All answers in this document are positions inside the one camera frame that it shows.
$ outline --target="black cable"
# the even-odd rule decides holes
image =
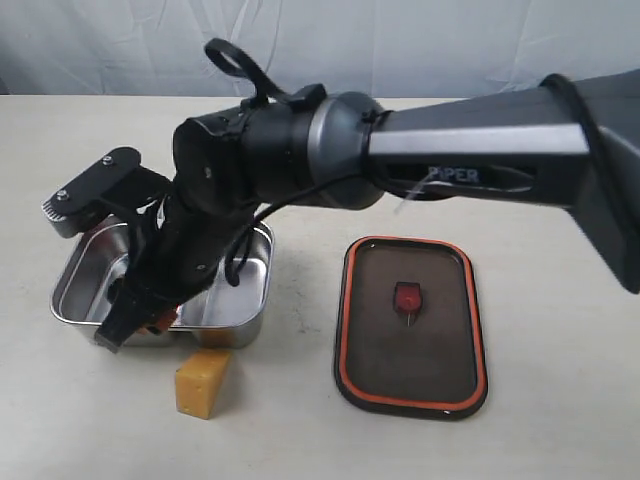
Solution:
[[[319,183],[315,187],[302,190],[301,192],[290,195],[289,197],[284,198],[278,202],[274,202],[271,205],[269,205],[267,208],[262,210],[260,213],[258,213],[253,218],[253,220],[250,223],[248,223],[240,231],[240,233],[238,233],[238,235],[236,235],[236,237],[234,238],[234,240],[231,242],[229,246],[229,250],[227,251],[227,254],[225,255],[224,276],[227,279],[227,282],[229,283],[229,285],[233,287],[237,287],[240,284],[239,273],[240,273],[240,270],[242,270],[244,265],[247,263],[247,259],[249,258],[249,253],[251,251],[251,243],[254,235],[254,230],[258,225],[260,225],[260,222],[262,222],[265,218],[267,218],[272,213],[277,212],[281,208],[284,208],[293,202],[302,200],[303,198],[309,197],[311,195],[315,195],[316,193],[321,192],[322,190],[325,190],[337,183],[341,183],[346,180],[353,180],[361,177],[362,177],[361,174],[354,173],[350,175],[345,175],[343,177],[334,178],[332,180],[328,180],[323,183]],[[245,250],[242,256],[242,260],[240,260],[240,262],[238,262],[236,267],[233,268],[235,257],[238,254],[238,251],[240,250],[240,247],[242,246],[243,242],[246,242],[246,243],[245,243]]]

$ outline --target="metal bowl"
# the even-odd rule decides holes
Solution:
[[[169,345],[182,332],[195,335],[207,347],[241,348],[255,340],[262,325],[274,247],[273,232],[266,224],[260,224],[255,233],[239,286],[229,285],[219,268],[211,288],[178,309],[168,332],[135,334],[125,345]],[[107,289],[127,269],[127,250],[126,224],[115,217],[85,233],[53,289],[53,315],[78,327],[93,342],[110,308]]]

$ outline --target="white table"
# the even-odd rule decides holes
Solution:
[[[170,174],[173,129],[235,102],[0,97],[0,478],[638,478],[640,299],[562,211],[453,199],[394,214],[385,197],[357,213],[279,212],[264,328],[210,421],[174,407],[193,344],[114,356],[54,320],[49,293],[73,242],[41,201],[120,145]],[[338,393],[342,258],[370,234],[446,240],[474,263],[490,386],[470,419],[374,415]]]

